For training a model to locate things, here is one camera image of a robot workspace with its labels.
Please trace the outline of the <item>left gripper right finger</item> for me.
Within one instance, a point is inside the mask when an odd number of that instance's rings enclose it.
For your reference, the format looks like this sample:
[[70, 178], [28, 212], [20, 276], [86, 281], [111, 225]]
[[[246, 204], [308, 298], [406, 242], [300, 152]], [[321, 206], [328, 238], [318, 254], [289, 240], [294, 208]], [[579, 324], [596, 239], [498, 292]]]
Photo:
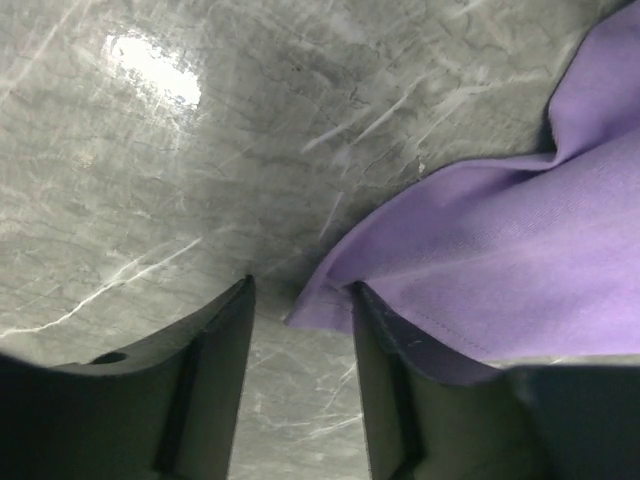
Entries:
[[354, 344], [374, 479], [635, 479], [639, 369], [497, 369], [449, 348], [362, 282]]

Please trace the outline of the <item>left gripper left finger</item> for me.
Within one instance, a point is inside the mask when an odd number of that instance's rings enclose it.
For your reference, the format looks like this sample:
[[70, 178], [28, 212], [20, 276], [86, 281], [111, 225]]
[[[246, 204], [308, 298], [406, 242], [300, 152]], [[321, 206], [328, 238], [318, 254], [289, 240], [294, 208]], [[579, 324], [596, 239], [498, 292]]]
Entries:
[[254, 324], [246, 277], [200, 310], [80, 364], [1, 358], [5, 479], [224, 479]]

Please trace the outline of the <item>purple t shirt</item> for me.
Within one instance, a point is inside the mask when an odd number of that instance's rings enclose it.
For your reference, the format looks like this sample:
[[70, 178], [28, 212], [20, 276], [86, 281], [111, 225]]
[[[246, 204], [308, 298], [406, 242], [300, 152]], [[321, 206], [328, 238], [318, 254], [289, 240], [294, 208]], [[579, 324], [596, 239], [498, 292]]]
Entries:
[[549, 104], [556, 151], [466, 160], [325, 257], [290, 326], [347, 332], [348, 288], [477, 360], [639, 349], [639, 6], [594, 27]]

